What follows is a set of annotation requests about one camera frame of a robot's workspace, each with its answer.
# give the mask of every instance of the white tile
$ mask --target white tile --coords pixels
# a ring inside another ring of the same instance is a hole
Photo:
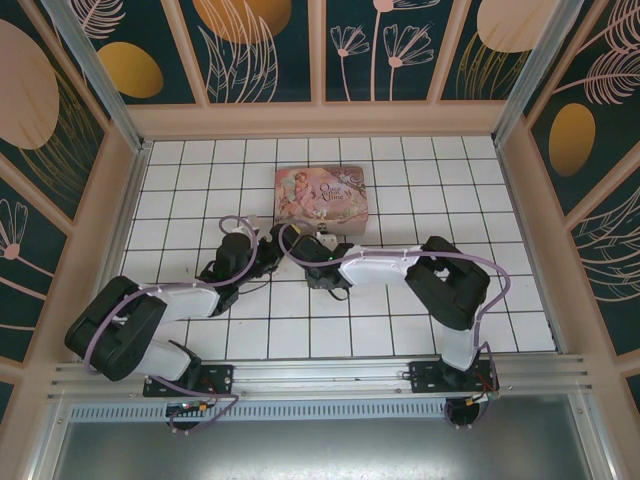
[[[380,213],[411,213],[409,187],[379,187],[376,191]]]
[[[351,315],[389,315],[387,287],[361,285],[351,290]]]
[[[216,259],[215,249],[212,249],[212,248],[201,249],[198,255],[198,268],[196,269],[196,271],[198,272],[198,275],[200,274],[200,272],[202,272],[205,269],[205,267],[210,261],[215,259]]]
[[[377,215],[369,215],[364,235],[349,235],[347,242],[356,245],[381,245],[380,242],[380,219]]]
[[[200,248],[202,219],[170,220],[165,249]]]
[[[371,215],[378,214],[378,195],[376,187],[365,187],[367,190],[367,208]]]
[[[533,277],[511,277],[511,288],[506,297],[510,312],[542,310],[540,294]]]
[[[381,162],[373,164],[376,185],[407,185],[407,171],[404,162]]]
[[[276,161],[276,139],[247,140],[247,163],[273,163]]]
[[[436,158],[467,158],[461,137],[433,137]]]
[[[485,213],[489,238],[492,242],[521,242],[522,236],[513,213]]]
[[[209,188],[214,190],[220,188],[241,188],[243,168],[241,164],[214,164],[211,167]]]
[[[469,162],[466,160],[438,160],[443,185],[473,185]]]
[[[440,185],[438,163],[433,160],[407,162],[409,185]]]
[[[203,360],[224,360],[228,329],[226,320],[189,322],[187,348]]]
[[[432,355],[435,353],[429,315],[391,317],[396,355]]]
[[[240,208],[240,190],[209,190],[207,217],[237,215]]]
[[[418,241],[413,215],[381,215],[380,226],[384,245],[414,245]]]
[[[214,140],[192,140],[185,142],[182,164],[211,163],[213,162]]]
[[[270,288],[243,296],[231,307],[231,318],[269,318]]]
[[[522,243],[494,243],[496,263],[510,275],[531,275],[531,264]]]
[[[471,160],[471,171],[473,180],[478,185],[482,184],[503,184],[504,177],[500,169],[498,160]]]
[[[278,269],[273,274],[273,280],[304,280],[304,269],[290,260],[288,257],[284,257],[278,265]]]
[[[415,213],[446,213],[441,186],[411,187],[411,200]]]
[[[512,212],[513,206],[504,185],[478,185],[478,197],[483,212]]]
[[[392,355],[389,317],[357,317],[351,319],[354,357]]]
[[[227,359],[267,358],[268,320],[229,321]]]
[[[181,165],[176,190],[206,190],[210,175],[211,165]]]
[[[269,358],[309,356],[309,321],[306,318],[271,320],[269,328]]]
[[[167,233],[167,220],[136,220],[129,239],[129,250],[161,250]]]
[[[311,316],[312,317],[348,317],[349,301],[339,302],[326,290],[309,290],[311,295]],[[339,298],[345,298],[346,293],[342,290],[336,290],[335,295]]]
[[[240,215],[273,216],[273,195],[274,190],[272,188],[245,190],[242,195]]]
[[[433,236],[442,237],[449,242],[453,241],[448,215],[416,215],[416,227],[418,229],[418,242],[420,244],[427,243],[429,237]]]
[[[371,160],[371,143],[369,138],[341,138],[340,157],[347,160]]]
[[[498,277],[491,277],[490,280],[491,282],[489,283],[489,288],[487,288],[487,299],[484,302],[484,305],[491,302],[494,298],[496,298],[502,292],[502,285],[500,283],[500,280],[498,280]],[[498,303],[496,303],[489,310],[489,312],[491,313],[506,312],[506,311],[507,311],[507,305],[504,303],[504,299],[498,301]]]
[[[480,345],[489,343],[493,353],[517,352],[513,330],[506,313],[488,313],[480,322]]]
[[[276,166],[273,163],[250,163],[244,166],[242,188],[274,188]]]
[[[374,160],[404,160],[400,137],[374,137],[371,150]]]
[[[142,192],[136,219],[169,218],[173,192]]]
[[[469,158],[496,158],[496,149],[491,137],[463,137]]]
[[[202,218],[206,204],[207,192],[205,190],[178,191],[173,197],[171,218]]]
[[[556,344],[544,312],[512,313],[511,323],[521,352],[555,351]]]
[[[213,163],[244,162],[245,143],[244,140],[218,140],[213,154]]]
[[[178,165],[159,165],[147,168],[142,190],[174,190],[178,178]]]
[[[337,138],[310,138],[310,162],[339,162],[340,146]]]
[[[402,147],[404,158],[407,160],[432,160],[436,158],[431,137],[402,137]]]
[[[222,242],[222,237],[224,237],[224,233],[218,226],[218,219],[206,219],[202,228],[202,244],[200,248],[218,248]]]
[[[449,213],[473,213],[480,211],[475,187],[447,185],[443,188]]]
[[[156,342],[174,342],[184,345],[187,342],[187,327],[189,322],[168,322],[158,326],[153,334]]]
[[[150,165],[177,165],[182,157],[184,142],[154,142]]]
[[[476,257],[484,258],[486,260],[489,260],[490,262],[493,262],[491,245],[489,245],[488,243],[465,243],[463,245],[459,245],[457,248],[462,253],[466,253],[467,255],[475,255]],[[489,275],[497,275],[497,272],[491,267],[487,267],[481,263],[478,263],[478,266]]]
[[[161,255],[160,250],[127,252],[122,275],[136,283],[156,283]]]
[[[192,282],[198,272],[197,250],[165,250],[162,254],[158,283]]]
[[[482,214],[454,213],[449,215],[455,243],[484,243],[488,240]]]
[[[306,138],[281,138],[278,140],[278,163],[309,160],[309,140]]]
[[[306,282],[273,282],[271,318],[309,316],[309,287]]]
[[[312,357],[350,357],[351,332],[348,318],[311,319]]]
[[[391,315],[426,315],[427,308],[406,283],[389,285],[389,308]]]

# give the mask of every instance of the floral wall pattern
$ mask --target floral wall pattern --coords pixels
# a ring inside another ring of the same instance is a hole
[[[425,100],[450,1],[329,0],[326,100]]]
[[[104,131],[17,2],[0,44],[0,154],[74,218]]]
[[[66,240],[0,179],[0,357],[24,360]]]
[[[640,348],[640,169],[572,234],[616,353]]]
[[[37,3],[50,21],[40,0]],[[68,3],[126,104],[194,103],[160,1]]]
[[[472,0],[442,100],[506,100],[557,0]]]
[[[640,0],[608,3],[531,131],[569,213],[640,140]]]
[[[182,0],[211,103],[311,100],[307,0]]]

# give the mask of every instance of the gold circle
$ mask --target gold circle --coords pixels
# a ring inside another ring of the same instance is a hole
[[[162,90],[160,67],[151,55],[126,42],[113,42],[98,51],[104,68],[120,93],[134,98],[149,98]]]
[[[282,32],[289,23],[291,0],[193,0],[193,6],[217,36],[233,43],[258,43],[262,36],[249,21],[245,1],[256,23],[262,18],[272,36]]]
[[[549,135],[551,166],[563,177],[577,173],[585,164],[596,138],[596,122],[589,109],[578,103],[558,112]]]

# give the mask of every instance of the white tile floor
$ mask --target white tile floor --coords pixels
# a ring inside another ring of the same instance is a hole
[[[481,339],[496,352],[555,350],[488,137],[156,142],[123,274],[142,283],[193,279],[215,258],[219,217],[273,222],[277,168],[338,162],[361,166],[368,185],[366,233],[348,241],[393,247],[440,235],[497,261],[513,287],[485,317]],[[500,284],[489,273],[493,298]],[[408,288],[358,287],[337,302],[310,291],[303,270],[285,260],[271,284],[225,315],[174,322],[158,336],[186,342],[206,360],[423,355],[439,352],[441,327]]]

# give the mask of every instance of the cable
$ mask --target cable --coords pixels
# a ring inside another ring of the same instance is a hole
[[[91,366],[91,356],[93,355],[93,352],[94,352],[94,350],[96,348],[96,345],[98,344],[98,341],[100,340],[100,337],[102,336],[104,331],[107,329],[107,327],[109,326],[111,321],[116,317],[116,315],[124,307],[126,307],[132,301],[134,301],[136,298],[141,297],[142,295],[146,295],[147,293],[162,292],[163,289],[164,290],[183,289],[183,288],[215,289],[216,287],[224,287],[225,285],[230,285],[233,282],[235,282],[236,280],[239,280],[240,278],[242,278],[249,271],[249,269],[251,269],[251,267],[253,266],[253,263],[256,260],[256,256],[258,255],[258,236],[256,235],[256,232],[253,230],[253,227],[251,226],[251,224],[246,219],[244,219],[243,217],[236,216],[236,215],[227,215],[226,217],[222,217],[220,219],[220,221],[218,222],[218,227],[223,232],[226,232],[226,230],[223,227],[223,223],[226,222],[227,220],[238,220],[240,223],[242,223],[249,230],[249,234],[250,234],[250,237],[251,237],[252,252],[251,252],[251,258],[249,259],[249,263],[247,263],[247,266],[244,269],[242,269],[240,272],[238,272],[236,275],[234,275],[233,277],[231,277],[231,278],[229,278],[227,280],[223,280],[221,282],[215,282],[215,283],[195,283],[195,282],[192,282],[192,283],[170,283],[170,284],[165,284],[165,285],[155,285],[153,287],[142,288],[142,289],[138,290],[137,292],[129,295],[128,297],[125,297],[124,299],[122,299],[107,314],[107,316],[104,318],[104,320],[102,321],[100,326],[96,329],[96,333],[93,335],[93,337],[91,337],[91,341],[89,342],[89,345],[87,346],[87,351],[84,354],[84,360],[83,360],[84,369],[87,371],[87,373],[89,373],[90,375],[98,375],[99,374],[99,372],[94,370],[93,367]]]

